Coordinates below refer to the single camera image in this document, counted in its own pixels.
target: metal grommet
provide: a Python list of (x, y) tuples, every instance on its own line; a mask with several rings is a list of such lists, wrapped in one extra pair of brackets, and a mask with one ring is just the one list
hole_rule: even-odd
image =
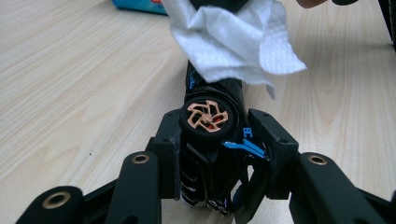
[(71, 195), (67, 191), (53, 193), (49, 197), (47, 197), (46, 200), (44, 200), (43, 207), (47, 209), (57, 208), (67, 203), (70, 198)]
[(149, 160), (148, 155), (137, 155), (132, 158), (132, 162), (136, 164), (145, 163)]
[(316, 165), (326, 165), (327, 164), (327, 161), (324, 158), (317, 156), (317, 155), (309, 156), (308, 159)]

